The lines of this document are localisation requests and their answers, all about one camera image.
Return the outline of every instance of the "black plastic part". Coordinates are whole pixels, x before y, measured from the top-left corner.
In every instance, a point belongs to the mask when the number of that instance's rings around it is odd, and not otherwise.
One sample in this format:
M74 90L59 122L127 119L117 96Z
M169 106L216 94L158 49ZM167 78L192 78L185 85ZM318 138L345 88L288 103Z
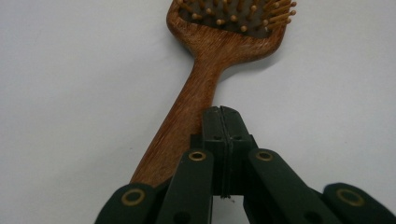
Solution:
M361 189L333 184L323 195L310 189L278 154L258 149L239 113L225 106L206 110L203 135L191 136L171 180L155 189L118 189L95 224L206 224L212 195L244 195L251 224L396 224Z
M259 212L249 210L250 223L265 223L261 221L263 219L289 224L341 223L274 151L254 149L249 153L248 160L247 172L252 182L250 193L246 194L245 209L257 209L258 203L271 214L270 218L263 217Z
M395 224L396 217L361 189L344 183L328 185L323 201L348 224Z
M163 200L157 224L211 222L213 166L213 155L207 150L197 148L183 154Z
M215 156L214 194L242 195L243 163L257 146L240 114L226 106L208 108L203 117L203 147Z
M118 189L102 208L95 224L146 224L156 191L144 184L130 184Z

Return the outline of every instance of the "wooden hairbrush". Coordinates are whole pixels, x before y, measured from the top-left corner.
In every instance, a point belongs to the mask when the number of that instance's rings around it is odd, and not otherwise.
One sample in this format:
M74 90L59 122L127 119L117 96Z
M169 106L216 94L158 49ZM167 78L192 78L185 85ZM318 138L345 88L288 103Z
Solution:
M191 134L212 104L224 69L264 58L277 50L290 16L290 0L174 0L166 22L194 57L183 89L139 163L131 183L156 187L176 170Z

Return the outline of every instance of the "hairbrush handle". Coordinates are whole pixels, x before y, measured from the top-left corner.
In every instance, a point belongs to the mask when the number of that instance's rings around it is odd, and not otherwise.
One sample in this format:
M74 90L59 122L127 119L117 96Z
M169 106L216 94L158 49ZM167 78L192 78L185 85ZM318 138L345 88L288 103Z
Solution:
M190 148L191 134L201 132L202 113L212 105L219 76L226 67L213 60L195 60L189 78L137 166L131 183L156 187L172 177L181 155Z

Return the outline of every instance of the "white background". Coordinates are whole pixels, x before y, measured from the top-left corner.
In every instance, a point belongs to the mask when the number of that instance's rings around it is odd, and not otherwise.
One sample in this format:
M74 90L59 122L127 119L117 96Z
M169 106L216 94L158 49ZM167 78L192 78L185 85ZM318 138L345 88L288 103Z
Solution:
M171 0L0 0L0 222L93 223L192 67ZM226 70L214 105L322 191L396 212L396 2L301 0L280 49ZM213 223L248 223L241 199Z

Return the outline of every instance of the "brush bristle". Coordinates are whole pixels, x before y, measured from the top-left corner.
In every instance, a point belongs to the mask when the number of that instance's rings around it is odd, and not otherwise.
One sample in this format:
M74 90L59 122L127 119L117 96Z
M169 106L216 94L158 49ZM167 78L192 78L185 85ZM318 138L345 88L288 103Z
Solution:
M291 22L291 0L175 0L184 21L225 31L266 38Z

